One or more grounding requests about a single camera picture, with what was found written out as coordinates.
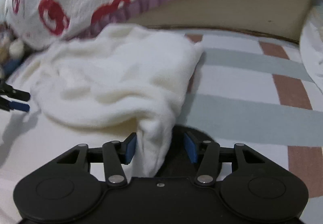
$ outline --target white blanket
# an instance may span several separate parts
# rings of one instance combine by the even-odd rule
[[[153,176],[200,56],[201,47],[183,35],[109,25],[96,39],[55,44],[34,59],[14,83],[32,89],[31,113],[13,112],[2,134],[2,155],[11,151],[5,162],[0,156],[0,223],[19,220],[17,181],[78,143],[98,147],[136,131],[125,173]]]

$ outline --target striped bed sheet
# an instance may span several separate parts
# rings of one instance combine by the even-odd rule
[[[323,94],[298,46],[227,31],[176,32],[204,48],[178,123],[224,147],[243,142],[300,177],[310,196],[301,219],[323,223]],[[219,178],[230,173],[224,165]]]

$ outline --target beige mattress side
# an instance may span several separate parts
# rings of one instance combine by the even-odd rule
[[[299,40],[312,0],[174,0],[129,23],[242,29]]]

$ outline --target bed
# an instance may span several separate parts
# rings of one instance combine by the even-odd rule
[[[306,71],[298,45],[312,1],[134,0],[64,39],[94,38],[111,22],[128,22],[171,29],[200,42],[204,54],[177,123],[208,133],[224,147],[243,142],[300,177],[310,196],[301,219],[319,224],[323,223],[323,94]],[[9,84],[15,85],[34,57],[20,66]],[[1,224],[20,219],[12,191],[21,178],[74,145],[87,142],[98,147],[107,141],[104,130],[61,128],[57,134],[55,122],[40,113],[27,117],[1,113]],[[135,122],[125,128],[116,127],[114,135],[126,137]],[[67,132],[73,137],[64,138]],[[225,164],[219,180],[230,172]],[[91,173],[104,178],[99,165]]]

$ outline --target plush toy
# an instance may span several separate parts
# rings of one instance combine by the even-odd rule
[[[15,39],[11,30],[0,24],[0,79],[9,76],[19,66],[24,52],[23,41]]]

